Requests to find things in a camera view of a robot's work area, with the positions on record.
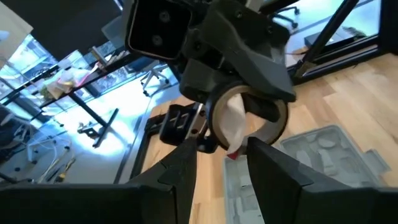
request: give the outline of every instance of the gray plastic tray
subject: gray plastic tray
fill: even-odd
[[[362,153],[337,125],[285,139],[280,150],[352,187],[381,185],[379,175],[390,170],[376,150]],[[223,165],[227,223],[263,224],[246,156],[236,161],[226,157]]]

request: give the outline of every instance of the black cable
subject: black cable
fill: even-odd
[[[18,183],[16,179],[9,177],[6,174],[3,174],[2,172],[0,172],[0,178],[3,178],[5,181],[10,182],[12,184]]]

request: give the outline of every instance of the tape roll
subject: tape roll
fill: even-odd
[[[289,118],[289,108],[287,103],[282,100],[273,100],[267,96],[264,96],[261,92],[245,85],[243,82],[233,82],[214,88],[206,101],[208,127],[217,138],[218,144],[226,150],[229,148],[229,143],[221,131],[220,119],[223,115],[223,111],[228,100],[234,95],[242,93],[247,93],[249,95],[262,98],[266,101],[273,102],[276,105],[280,115],[276,122],[267,121],[257,131],[245,136],[242,146],[239,148],[239,150],[246,151],[248,137],[257,137],[267,144],[275,143],[276,140],[278,140],[282,135],[287,125],[287,120]]]

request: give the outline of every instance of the white tissue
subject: white tissue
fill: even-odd
[[[227,155],[232,159],[239,156],[246,130],[246,111],[240,94],[234,95],[228,100],[220,120],[221,132],[229,143]]]

